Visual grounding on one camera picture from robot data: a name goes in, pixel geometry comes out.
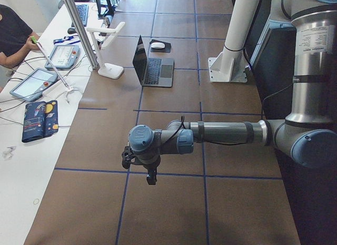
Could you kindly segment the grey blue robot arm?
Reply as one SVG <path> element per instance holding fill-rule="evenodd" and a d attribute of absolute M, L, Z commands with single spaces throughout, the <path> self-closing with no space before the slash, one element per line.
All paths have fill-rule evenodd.
<path fill-rule="evenodd" d="M 328 84 L 336 61 L 336 0 L 272 0 L 266 29 L 296 30 L 292 110 L 283 120 L 185 122 L 165 130 L 146 125 L 131 129 L 122 166 L 141 165 L 147 182 L 157 182 L 163 154 L 186 154 L 194 143 L 273 145 L 307 168 L 336 159 L 336 133 L 328 114 Z"/>

